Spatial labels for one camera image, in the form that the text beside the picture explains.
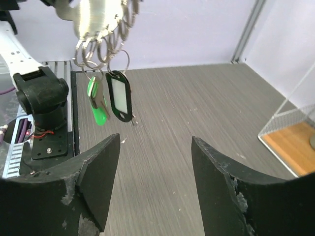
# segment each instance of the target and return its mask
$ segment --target white label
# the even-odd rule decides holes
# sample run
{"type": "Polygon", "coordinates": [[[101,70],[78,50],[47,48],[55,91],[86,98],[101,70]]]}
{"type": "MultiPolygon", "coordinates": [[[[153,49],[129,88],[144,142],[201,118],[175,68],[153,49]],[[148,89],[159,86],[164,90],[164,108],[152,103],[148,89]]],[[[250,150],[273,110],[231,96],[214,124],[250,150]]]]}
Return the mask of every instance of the white label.
{"type": "Polygon", "coordinates": [[[118,80],[112,80],[114,103],[118,111],[125,114],[128,113],[127,98],[126,98],[126,86],[123,82],[118,80]]]}

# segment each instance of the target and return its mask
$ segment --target black key tag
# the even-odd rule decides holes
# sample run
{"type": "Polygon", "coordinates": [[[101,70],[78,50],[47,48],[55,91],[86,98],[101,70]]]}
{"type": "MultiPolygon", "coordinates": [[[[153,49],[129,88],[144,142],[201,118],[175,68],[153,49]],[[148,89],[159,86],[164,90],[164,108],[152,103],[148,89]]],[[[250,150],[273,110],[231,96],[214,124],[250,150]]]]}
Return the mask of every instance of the black key tag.
{"type": "Polygon", "coordinates": [[[122,122],[130,122],[133,118],[131,104],[131,88],[122,72],[113,70],[106,73],[110,103],[114,115],[122,122]]]}

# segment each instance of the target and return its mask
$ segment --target key tag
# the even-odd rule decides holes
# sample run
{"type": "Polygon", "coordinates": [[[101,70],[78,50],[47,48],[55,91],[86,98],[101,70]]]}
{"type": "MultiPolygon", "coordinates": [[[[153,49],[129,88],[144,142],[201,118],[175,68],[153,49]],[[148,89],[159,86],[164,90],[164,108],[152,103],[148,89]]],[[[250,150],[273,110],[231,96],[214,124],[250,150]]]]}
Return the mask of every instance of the key tag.
{"type": "MultiPolygon", "coordinates": [[[[88,84],[88,97],[91,96],[91,97],[95,98],[96,92],[97,92],[97,87],[98,87],[98,84],[95,83],[95,76],[93,76],[90,79],[89,84],[88,84]]],[[[91,104],[91,109],[93,111],[93,115],[94,115],[94,119],[95,119],[96,123],[98,125],[104,125],[107,121],[107,115],[103,111],[103,109],[101,107],[95,108],[92,106],[92,104],[91,104]]]]}
{"type": "Polygon", "coordinates": [[[133,118],[131,88],[126,75],[118,70],[109,70],[105,77],[114,115],[122,122],[130,122],[133,118]]]}

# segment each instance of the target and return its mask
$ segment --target wooden base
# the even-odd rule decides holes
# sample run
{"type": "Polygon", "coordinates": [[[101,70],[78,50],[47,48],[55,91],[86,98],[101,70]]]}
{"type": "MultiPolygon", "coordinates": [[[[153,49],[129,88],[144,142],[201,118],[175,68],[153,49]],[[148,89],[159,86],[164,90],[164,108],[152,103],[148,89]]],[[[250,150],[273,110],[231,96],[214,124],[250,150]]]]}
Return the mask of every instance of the wooden base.
{"type": "Polygon", "coordinates": [[[315,150],[310,137],[315,129],[306,122],[262,136],[266,144],[298,175],[315,172],[315,150]]]}

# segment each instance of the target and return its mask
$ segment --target wood grain surface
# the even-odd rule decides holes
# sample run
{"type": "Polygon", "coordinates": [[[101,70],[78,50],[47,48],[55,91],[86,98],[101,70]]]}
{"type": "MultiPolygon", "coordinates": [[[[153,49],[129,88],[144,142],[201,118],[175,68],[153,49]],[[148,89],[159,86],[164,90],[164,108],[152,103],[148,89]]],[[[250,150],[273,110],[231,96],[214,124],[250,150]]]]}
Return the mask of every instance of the wood grain surface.
{"type": "MultiPolygon", "coordinates": [[[[97,126],[86,96],[88,79],[77,74],[80,151],[110,134],[121,135],[104,235],[204,235],[191,163],[192,136],[255,170],[293,178],[257,138],[284,98],[248,66],[143,69],[126,75],[136,127],[114,116],[97,126]]],[[[104,86],[109,101],[106,82],[104,86]]]]}
{"type": "Polygon", "coordinates": [[[263,140],[300,176],[315,172],[315,150],[310,138],[315,129],[307,122],[265,134],[263,140]]]}

